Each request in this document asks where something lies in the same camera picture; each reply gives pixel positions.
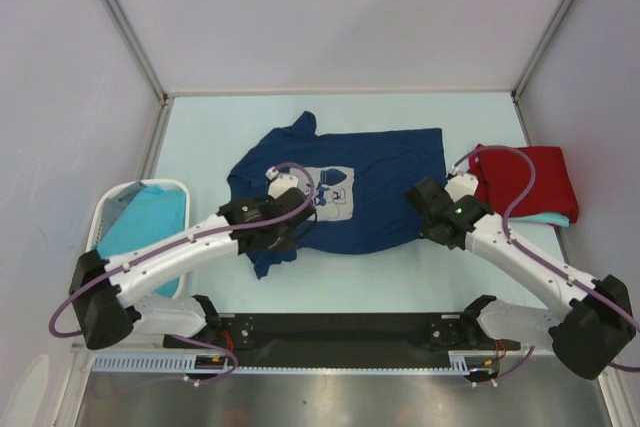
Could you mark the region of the navy blue t shirt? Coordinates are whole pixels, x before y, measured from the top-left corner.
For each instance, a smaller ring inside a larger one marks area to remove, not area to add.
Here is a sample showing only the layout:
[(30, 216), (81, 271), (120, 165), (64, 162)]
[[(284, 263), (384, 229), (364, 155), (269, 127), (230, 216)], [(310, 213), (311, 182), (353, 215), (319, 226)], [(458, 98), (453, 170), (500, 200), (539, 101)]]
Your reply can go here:
[(426, 177), (445, 182), (442, 130), (319, 135), (316, 127), (304, 112), (272, 129), (231, 169), (232, 196), (266, 193), (267, 169), (281, 166), (314, 196), (317, 215), (304, 223), (300, 247), (363, 255), (417, 239), (422, 218), (404, 195)]

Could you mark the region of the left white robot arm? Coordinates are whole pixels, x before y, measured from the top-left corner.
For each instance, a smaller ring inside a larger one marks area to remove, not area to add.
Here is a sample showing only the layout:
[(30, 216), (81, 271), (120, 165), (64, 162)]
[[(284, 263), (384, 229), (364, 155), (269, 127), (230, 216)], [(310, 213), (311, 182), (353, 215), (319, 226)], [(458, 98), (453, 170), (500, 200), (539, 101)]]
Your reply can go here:
[(204, 261), (293, 250), (297, 228), (314, 214), (311, 197), (290, 187), (277, 197), (231, 201), (193, 227), (132, 252), (108, 258), (97, 250), (82, 254), (69, 296), (86, 347), (112, 347), (141, 327), (189, 337), (202, 347), (214, 344), (221, 323), (207, 309), (182, 308), (169, 298), (156, 309), (150, 305), (152, 292)]

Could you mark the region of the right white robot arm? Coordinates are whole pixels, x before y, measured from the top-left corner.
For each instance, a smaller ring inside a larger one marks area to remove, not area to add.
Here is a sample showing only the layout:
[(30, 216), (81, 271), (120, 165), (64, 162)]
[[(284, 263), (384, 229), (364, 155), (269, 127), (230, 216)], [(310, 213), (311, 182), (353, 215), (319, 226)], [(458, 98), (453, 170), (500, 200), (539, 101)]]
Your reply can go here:
[(473, 348), (494, 339), (542, 348), (575, 375), (597, 378), (636, 335), (626, 285), (612, 275), (599, 280), (538, 249), (472, 194), (474, 184), (462, 174), (446, 186), (426, 178), (411, 187), (405, 198), (423, 218), (421, 237), (488, 261), (542, 305), (477, 300), (476, 314), (461, 323), (463, 340)]

